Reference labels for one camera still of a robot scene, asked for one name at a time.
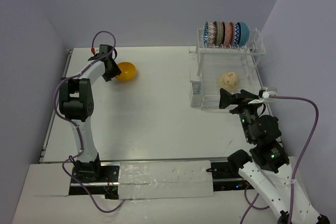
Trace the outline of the tan bowl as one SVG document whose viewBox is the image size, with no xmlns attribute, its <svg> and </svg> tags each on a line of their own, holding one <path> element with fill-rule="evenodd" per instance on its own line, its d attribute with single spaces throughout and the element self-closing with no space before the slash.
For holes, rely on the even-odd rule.
<svg viewBox="0 0 336 224">
<path fill-rule="evenodd" d="M 239 88 L 239 76 L 233 71 L 224 72 L 218 79 L 218 85 L 229 92 Z"/>
</svg>

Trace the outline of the solid blue bowl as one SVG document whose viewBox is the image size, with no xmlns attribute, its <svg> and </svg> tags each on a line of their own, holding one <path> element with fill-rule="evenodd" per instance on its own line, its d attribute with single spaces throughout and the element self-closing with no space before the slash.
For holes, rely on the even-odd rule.
<svg viewBox="0 0 336 224">
<path fill-rule="evenodd" d="M 240 27 L 240 40 L 239 40 L 239 47 L 243 47 L 249 41 L 249 27 L 244 22 L 238 22 L 238 26 Z"/>
</svg>

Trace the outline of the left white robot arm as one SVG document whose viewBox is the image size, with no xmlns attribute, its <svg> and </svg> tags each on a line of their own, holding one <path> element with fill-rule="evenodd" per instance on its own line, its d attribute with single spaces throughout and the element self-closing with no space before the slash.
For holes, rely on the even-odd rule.
<svg viewBox="0 0 336 224">
<path fill-rule="evenodd" d="M 70 123 L 78 151 L 75 157 L 69 157 L 74 164 L 72 175 L 82 183 L 99 180 L 103 170 L 91 129 L 95 107 L 92 85 L 99 78 L 109 82 L 121 74 L 113 46 L 100 45 L 98 52 L 94 48 L 91 51 L 93 56 L 88 59 L 88 65 L 75 76 L 64 78 L 56 91 L 59 117 Z"/>
</svg>

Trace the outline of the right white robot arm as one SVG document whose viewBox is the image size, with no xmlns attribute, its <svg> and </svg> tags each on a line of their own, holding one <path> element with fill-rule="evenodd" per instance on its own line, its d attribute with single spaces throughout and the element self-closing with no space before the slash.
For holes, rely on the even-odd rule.
<svg viewBox="0 0 336 224">
<path fill-rule="evenodd" d="M 229 93 L 220 89 L 219 108 L 230 105 L 231 114 L 239 115 L 246 142 L 253 144 L 249 152 L 238 150 L 228 158 L 228 171 L 233 177 L 242 177 L 263 198 L 275 215 L 278 223 L 329 223 L 327 216 L 314 209 L 300 184 L 296 173 L 301 161 L 294 166 L 283 146 L 278 118 L 269 114 L 259 115 L 258 108 L 278 99 L 276 92 L 268 88 L 259 94 L 246 90 Z"/>
</svg>

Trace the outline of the yellow bowl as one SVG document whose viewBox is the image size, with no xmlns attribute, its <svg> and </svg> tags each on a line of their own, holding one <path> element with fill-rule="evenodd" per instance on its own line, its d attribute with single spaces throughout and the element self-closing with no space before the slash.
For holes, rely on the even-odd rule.
<svg viewBox="0 0 336 224">
<path fill-rule="evenodd" d="M 118 64 L 118 67 L 121 70 L 121 73 L 116 76 L 117 80 L 130 81 L 137 74 L 137 69 L 135 65 L 130 62 L 121 62 Z"/>
</svg>

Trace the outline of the blue triangle patterned bowl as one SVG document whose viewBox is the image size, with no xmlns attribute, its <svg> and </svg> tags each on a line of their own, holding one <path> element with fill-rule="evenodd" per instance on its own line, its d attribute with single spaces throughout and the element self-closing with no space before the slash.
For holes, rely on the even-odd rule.
<svg viewBox="0 0 336 224">
<path fill-rule="evenodd" d="M 206 22 L 203 31 L 203 44 L 204 47 L 211 47 L 215 43 L 216 27 L 214 23 Z"/>
</svg>

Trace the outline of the black floral patterned bowl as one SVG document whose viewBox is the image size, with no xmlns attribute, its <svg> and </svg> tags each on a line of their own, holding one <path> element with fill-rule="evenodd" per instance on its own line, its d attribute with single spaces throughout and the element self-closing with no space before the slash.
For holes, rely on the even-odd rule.
<svg viewBox="0 0 336 224">
<path fill-rule="evenodd" d="M 225 32 L 224 32 L 224 42 L 223 46 L 228 47 L 231 45 L 233 41 L 233 33 L 234 33 L 234 28 L 233 28 L 233 23 L 224 23 L 225 26 Z"/>
</svg>

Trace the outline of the brown lattice rim bowl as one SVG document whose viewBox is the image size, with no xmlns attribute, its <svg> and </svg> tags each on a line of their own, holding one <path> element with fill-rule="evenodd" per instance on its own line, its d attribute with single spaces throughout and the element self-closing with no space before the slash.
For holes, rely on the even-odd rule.
<svg viewBox="0 0 336 224">
<path fill-rule="evenodd" d="M 214 21 L 214 25 L 216 28 L 215 46 L 221 47 L 225 39 L 225 23 Z"/>
</svg>

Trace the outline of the red patterned bowl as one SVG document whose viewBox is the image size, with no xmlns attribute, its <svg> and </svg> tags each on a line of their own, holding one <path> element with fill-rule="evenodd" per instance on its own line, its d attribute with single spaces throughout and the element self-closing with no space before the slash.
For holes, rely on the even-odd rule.
<svg viewBox="0 0 336 224">
<path fill-rule="evenodd" d="M 241 38 L 241 26 L 240 23 L 233 23 L 233 38 L 232 38 L 232 47 L 239 46 Z"/>
</svg>

